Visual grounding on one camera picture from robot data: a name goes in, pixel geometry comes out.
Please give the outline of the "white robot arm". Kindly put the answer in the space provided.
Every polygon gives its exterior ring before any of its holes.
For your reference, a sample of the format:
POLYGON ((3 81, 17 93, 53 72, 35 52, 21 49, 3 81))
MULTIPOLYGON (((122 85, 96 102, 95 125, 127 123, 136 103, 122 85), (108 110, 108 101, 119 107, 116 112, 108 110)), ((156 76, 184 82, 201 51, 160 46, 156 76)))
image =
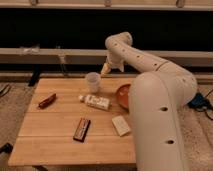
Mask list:
POLYGON ((137 171, 189 171, 178 109, 197 93, 195 76, 183 67, 132 46, 128 32, 105 40, 101 73, 129 64, 140 72, 129 90, 137 171))

